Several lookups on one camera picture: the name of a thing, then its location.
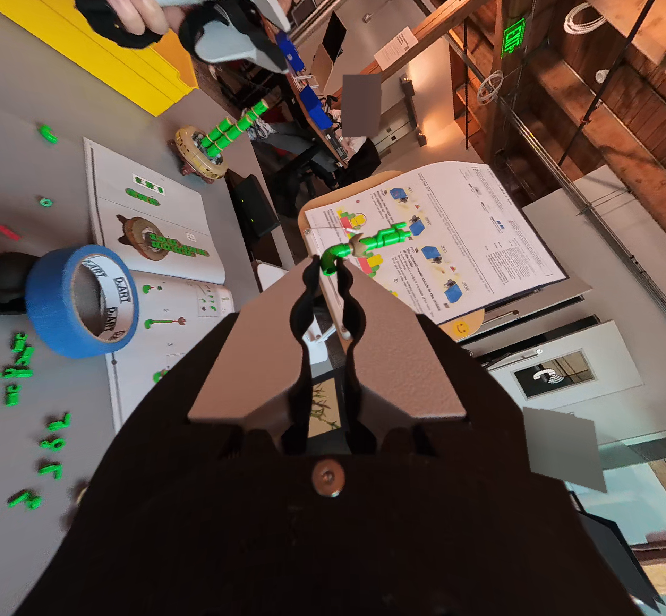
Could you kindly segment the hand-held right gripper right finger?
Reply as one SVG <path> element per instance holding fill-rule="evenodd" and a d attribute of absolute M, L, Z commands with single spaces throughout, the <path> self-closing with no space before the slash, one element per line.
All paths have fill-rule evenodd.
<path fill-rule="evenodd" d="M 353 454 L 373 454 L 391 432 L 460 422 L 466 410 L 420 317 L 373 279 L 337 264 L 345 348 L 345 433 Z"/>

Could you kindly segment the lego instruction booklet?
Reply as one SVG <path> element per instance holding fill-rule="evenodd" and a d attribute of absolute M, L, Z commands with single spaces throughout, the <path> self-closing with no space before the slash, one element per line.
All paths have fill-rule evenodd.
<path fill-rule="evenodd" d="M 234 312 L 201 195 L 83 139 L 95 241 L 129 269 L 138 324 L 106 357 L 114 428 L 216 325 Z"/>

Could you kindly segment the green lego bamboo stem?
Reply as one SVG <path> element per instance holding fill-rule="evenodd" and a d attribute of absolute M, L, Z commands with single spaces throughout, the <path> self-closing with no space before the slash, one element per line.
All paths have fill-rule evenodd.
<path fill-rule="evenodd" d="M 326 277 L 336 274 L 338 260 L 353 257 L 356 260 L 367 261 L 375 256 L 377 250 L 402 244 L 411 239 L 412 233 L 406 227 L 406 223 L 401 222 L 381 229 L 372 236 L 363 237 L 361 234 L 355 234 L 346 243 L 330 246 L 320 257 L 322 274 Z"/>

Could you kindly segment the printed instruction sheet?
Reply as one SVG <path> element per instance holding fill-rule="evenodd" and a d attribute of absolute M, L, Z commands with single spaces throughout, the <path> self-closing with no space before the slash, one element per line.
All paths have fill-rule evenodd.
<path fill-rule="evenodd" d="M 428 164 L 306 216 L 320 256 L 405 222 L 411 239 L 345 263 L 437 325 L 568 279 L 485 164 Z"/>

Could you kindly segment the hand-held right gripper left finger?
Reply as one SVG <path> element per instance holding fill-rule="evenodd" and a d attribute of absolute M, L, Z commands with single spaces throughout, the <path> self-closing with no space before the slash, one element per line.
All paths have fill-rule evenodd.
<path fill-rule="evenodd" d="M 304 334 L 314 320 L 320 258 L 300 262 L 238 314 L 190 421 L 263 430 L 287 455 L 304 454 L 312 371 Z"/>

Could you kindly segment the white door with window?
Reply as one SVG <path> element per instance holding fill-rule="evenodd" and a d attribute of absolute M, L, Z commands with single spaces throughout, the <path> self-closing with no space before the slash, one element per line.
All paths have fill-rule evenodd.
<path fill-rule="evenodd" d="M 562 412 L 644 387 L 614 321 L 518 350 L 487 370 L 520 408 L 538 410 Z"/>

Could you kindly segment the lego bamboo pot model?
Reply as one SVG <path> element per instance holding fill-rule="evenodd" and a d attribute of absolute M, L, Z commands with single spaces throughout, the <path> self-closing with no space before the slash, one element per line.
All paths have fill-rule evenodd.
<path fill-rule="evenodd" d="M 239 120 L 226 117 L 209 132 L 191 125 L 179 128 L 167 146 L 181 161 L 181 175 L 196 175 L 208 184 L 222 179 L 229 168 L 224 157 L 226 150 L 268 110 L 268 103 L 262 99 Z"/>

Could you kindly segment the green exit sign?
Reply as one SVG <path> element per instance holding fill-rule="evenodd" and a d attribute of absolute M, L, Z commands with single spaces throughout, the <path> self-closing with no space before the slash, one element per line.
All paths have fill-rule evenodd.
<path fill-rule="evenodd" d="M 502 34 L 501 58 L 504 59 L 511 55 L 523 45 L 523 39 L 526 31 L 526 18 L 513 22 L 504 29 Z"/>

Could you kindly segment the black box with green lights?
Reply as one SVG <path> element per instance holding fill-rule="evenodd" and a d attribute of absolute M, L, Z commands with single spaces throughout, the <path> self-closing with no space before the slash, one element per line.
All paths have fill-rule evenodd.
<path fill-rule="evenodd" d="M 256 175 L 241 177 L 228 169 L 224 179 L 245 245 L 247 249 L 251 249 L 263 237 L 271 236 L 273 231 L 279 228 L 278 216 Z"/>

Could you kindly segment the scattered green lego pieces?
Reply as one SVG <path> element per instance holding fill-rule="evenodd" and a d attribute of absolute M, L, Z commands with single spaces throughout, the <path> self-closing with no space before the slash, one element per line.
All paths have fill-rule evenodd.
<path fill-rule="evenodd" d="M 11 363 L 1 368 L 1 386 L 3 388 L 2 404 L 5 408 L 13 408 L 21 402 L 21 392 L 25 381 L 32 378 L 35 347 L 30 344 L 28 334 L 14 334 L 11 347 Z M 46 437 L 39 442 L 39 447 L 50 453 L 60 452 L 66 445 L 66 439 L 59 434 L 71 426 L 71 414 L 65 412 L 60 418 L 46 422 Z M 23 507 L 26 512 L 34 512 L 43 503 L 43 496 L 33 489 L 23 489 L 7 500 L 9 510 Z"/>

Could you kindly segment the yellow plastic bin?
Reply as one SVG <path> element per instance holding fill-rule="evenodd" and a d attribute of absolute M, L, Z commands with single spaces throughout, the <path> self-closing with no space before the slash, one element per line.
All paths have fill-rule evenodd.
<path fill-rule="evenodd" d="M 1 14 L 153 116 L 198 88 L 173 32 L 147 49 L 124 49 L 94 33 L 73 0 L 1 0 Z"/>

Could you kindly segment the blue masking tape roll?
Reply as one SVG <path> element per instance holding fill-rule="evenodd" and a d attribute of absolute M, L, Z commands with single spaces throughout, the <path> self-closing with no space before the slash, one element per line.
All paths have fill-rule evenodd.
<path fill-rule="evenodd" d="M 95 277 L 103 293 L 103 327 L 98 335 L 84 325 L 76 308 L 73 282 L 80 266 Z M 25 305 L 44 343 L 72 359 L 119 351 L 138 328 L 135 281 L 120 257 L 102 245 L 56 249 L 39 258 L 27 276 Z"/>

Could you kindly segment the blue storage bin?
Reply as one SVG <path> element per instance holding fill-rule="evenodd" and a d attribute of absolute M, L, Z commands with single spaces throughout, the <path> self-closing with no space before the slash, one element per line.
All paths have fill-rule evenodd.
<path fill-rule="evenodd" d="M 320 97 L 311 86 L 305 86 L 299 92 L 299 98 L 304 112 L 311 118 L 318 129 L 325 131 L 332 128 L 333 122 L 328 113 L 325 112 Z"/>
<path fill-rule="evenodd" d="M 296 73 L 304 72 L 305 64 L 301 59 L 297 48 L 284 31 L 275 35 L 276 45 L 288 62 L 289 67 Z"/>

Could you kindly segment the white paper sign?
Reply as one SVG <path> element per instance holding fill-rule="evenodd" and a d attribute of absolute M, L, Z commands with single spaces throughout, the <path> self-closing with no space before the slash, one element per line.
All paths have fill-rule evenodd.
<path fill-rule="evenodd" d="M 375 53 L 374 60 L 381 71 L 386 71 L 417 44 L 417 37 L 409 27 L 405 27 L 391 41 Z"/>

